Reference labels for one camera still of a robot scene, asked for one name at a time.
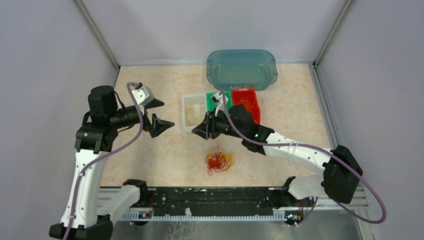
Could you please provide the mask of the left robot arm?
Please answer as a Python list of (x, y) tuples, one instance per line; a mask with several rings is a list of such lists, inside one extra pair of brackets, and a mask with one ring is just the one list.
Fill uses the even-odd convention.
[(58, 240), (109, 240), (120, 217), (132, 206), (144, 207), (150, 193), (143, 180), (126, 180), (105, 204), (98, 204), (105, 165), (117, 153), (113, 143), (119, 130), (138, 126), (138, 135), (152, 138), (174, 126), (171, 121), (149, 115), (147, 110), (162, 107), (151, 89), (142, 83), (127, 84), (133, 104), (125, 106), (112, 86), (93, 88), (88, 95), (89, 111), (75, 135), (75, 166), (70, 196), (59, 221), (49, 228)]

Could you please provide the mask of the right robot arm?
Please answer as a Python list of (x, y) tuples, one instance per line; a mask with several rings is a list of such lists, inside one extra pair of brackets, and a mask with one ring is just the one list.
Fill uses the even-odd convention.
[(287, 189), (282, 191), (281, 199), (287, 206), (320, 196), (350, 204), (360, 182), (353, 172), (363, 174), (347, 147), (338, 145), (335, 149), (323, 149), (290, 139), (256, 123), (241, 104), (232, 106), (229, 116), (222, 110), (206, 112), (203, 121), (191, 132), (205, 140), (221, 134), (241, 138), (242, 145), (251, 152), (282, 158), (313, 171), (311, 176), (295, 176), (286, 181)]

